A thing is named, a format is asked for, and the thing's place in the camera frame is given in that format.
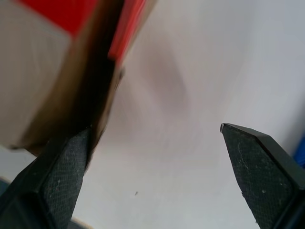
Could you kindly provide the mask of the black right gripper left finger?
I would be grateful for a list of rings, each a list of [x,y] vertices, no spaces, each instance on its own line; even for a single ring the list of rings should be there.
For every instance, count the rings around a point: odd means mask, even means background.
[[[66,229],[80,193],[92,130],[50,140],[0,197],[2,229]]]

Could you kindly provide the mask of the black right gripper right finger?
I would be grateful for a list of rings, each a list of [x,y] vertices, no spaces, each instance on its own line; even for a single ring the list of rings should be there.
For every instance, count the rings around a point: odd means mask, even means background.
[[[305,227],[305,170],[269,135],[223,123],[238,186],[262,229]]]

